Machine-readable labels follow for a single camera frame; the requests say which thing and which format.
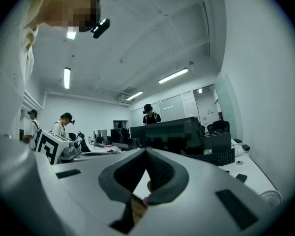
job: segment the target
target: person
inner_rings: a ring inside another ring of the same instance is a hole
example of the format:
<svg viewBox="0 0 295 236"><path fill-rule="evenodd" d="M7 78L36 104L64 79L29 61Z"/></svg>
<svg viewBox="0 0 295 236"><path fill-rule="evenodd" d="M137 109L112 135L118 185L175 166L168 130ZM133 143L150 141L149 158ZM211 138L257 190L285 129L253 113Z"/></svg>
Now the person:
<svg viewBox="0 0 295 236"><path fill-rule="evenodd" d="M35 140L37 137L37 132L39 131L39 124L37 121L37 110L33 109L28 112L30 119L32 120L29 126L29 134L23 136L23 140L29 142L29 147L31 150L36 150Z"/></svg>
<svg viewBox="0 0 295 236"><path fill-rule="evenodd" d="M70 113L64 113L60 116L59 121L54 123L51 132L62 138L66 138L64 126L67 126L69 123L74 124L74 122L75 121L72 121L72 115Z"/></svg>
<svg viewBox="0 0 295 236"><path fill-rule="evenodd" d="M19 0L0 26L0 134L19 137L21 106L38 27L85 32L100 22L100 0Z"/></svg>
<svg viewBox="0 0 295 236"><path fill-rule="evenodd" d="M143 117L143 124L153 124L153 123L158 123L161 122L161 116L153 111L153 107L151 104L146 104L144 106L144 111L146 115Z"/></svg>

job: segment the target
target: fluorescent light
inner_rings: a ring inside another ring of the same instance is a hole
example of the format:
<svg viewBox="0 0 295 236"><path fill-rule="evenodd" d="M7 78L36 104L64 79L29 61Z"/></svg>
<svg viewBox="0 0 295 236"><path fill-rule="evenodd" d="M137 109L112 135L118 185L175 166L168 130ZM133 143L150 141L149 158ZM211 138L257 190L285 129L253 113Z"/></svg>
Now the fluorescent light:
<svg viewBox="0 0 295 236"><path fill-rule="evenodd" d="M173 79L173 78L175 78L175 77L177 77L177 76L179 76L181 74L184 74L186 72L188 72L187 68L185 68L185 69L183 69L183 70L181 70L181 71L179 71L177 73L174 73L174 74L172 74L172 75L170 75L170 76L166 77L165 79L162 79L162 80L160 80L158 82L159 82L159 84L162 84L162 83L164 83L164 82L166 82L168 80L171 80L171 79Z"/></svg>
<svg viewBox="0 0 295 236"><path fill-rule="evenodd" d="M132 100L133 98L137 97L138 95L140 95L140 94L142 94L142 93L143 93L143 92L140 91L140 92L136 93L135 95L129 97L127 100Z"/></svg>
<svg viewBox="0 0 295 236"><path fill-rule="evenodd" d="M167 107L167 108L163 108L163 110L164 110L164 109L168 109L168 108L173 108L173 107L174 107L174 106L170 106L170 107Z"/></svg>
<svg viewBox="0 0 295 236"><path fill-rule="evenodd" d="M72 39L72 40L74 40L75 39L75 35L76 35L77 33L76 32L67 32L67 38L68 39Z"/></svg>
<svg viewBox="0 0 295 236"><path fill-rule="evenodd" d="M66 67L64 69L64 74L63 74L63 82L64 82L65 89L70 88L70 74L71 74L71 69Z"/></svg>

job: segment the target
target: white sleeve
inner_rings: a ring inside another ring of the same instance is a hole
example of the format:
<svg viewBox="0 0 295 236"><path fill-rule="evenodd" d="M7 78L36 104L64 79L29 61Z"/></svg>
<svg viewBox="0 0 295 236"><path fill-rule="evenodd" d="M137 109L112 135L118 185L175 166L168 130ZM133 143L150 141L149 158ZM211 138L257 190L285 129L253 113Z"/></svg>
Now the white sleeve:
<svg viewBox="0 0 295 236"><path fill-rule="evenodd" d="M29 136L33 136L34 135L34 126L35 124L33 122L30 123L30 126L29 126Z"/></svg>
<svg viewBox="0 0 295 236"><path fill-rule="evenodd" d="M51 132L60 136L60 124L55 123L52 130L51 130Z"/></svg>

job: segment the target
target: black chair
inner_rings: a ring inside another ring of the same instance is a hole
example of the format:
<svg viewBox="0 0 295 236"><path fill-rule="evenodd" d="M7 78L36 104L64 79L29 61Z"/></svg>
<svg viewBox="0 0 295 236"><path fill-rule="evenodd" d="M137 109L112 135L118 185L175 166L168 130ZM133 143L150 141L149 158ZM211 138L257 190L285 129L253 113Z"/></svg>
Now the black chair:
<svg viewBox="0 0 295 236"><path fill-rule="evenodd" d="M200 131L201 131L201 136L205 136L206 135L206 127L204 126L200 126Z"/></svg>
<svg viewBox="0 0 295 236"><path fill-rule="evenodd" d="M69 138L70 138L72 141L75 141L75 139L77 139L77 136L76 136L76 134L74 134L74 133L69 133Z"/></svg>
<svg viewBox="0 0 295 236"><path fill-rule="evenodd" d="M230 123L224 120L217 120L212 124L212 131L216 133L230 132Z"/></svg>
<svg viewBox="0 0 295 236"><path fill-rule="evenodd" d="M208 125L206 128L207 128L208 133L209 133L210 135L213 135L213 134L214 134L214 131L213 131L213 124Z"/></svg>

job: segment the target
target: finger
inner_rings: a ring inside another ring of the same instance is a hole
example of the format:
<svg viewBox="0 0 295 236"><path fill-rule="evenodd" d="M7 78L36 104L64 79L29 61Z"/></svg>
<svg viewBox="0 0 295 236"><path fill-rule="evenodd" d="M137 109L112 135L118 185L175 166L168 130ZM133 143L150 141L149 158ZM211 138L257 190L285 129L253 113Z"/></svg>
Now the finger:
<svg viewBox="0 0 295 236"><path fill-rule="evenodd" d="M147 188L150 192L152 192L152 185L151 185L151 181L147 182Z"/></svg>
<svg viewBox="0 0 295 236"><path fill-rule="evenodd" d="M148 197L143 198L143 204L148 206Z"/></svg>

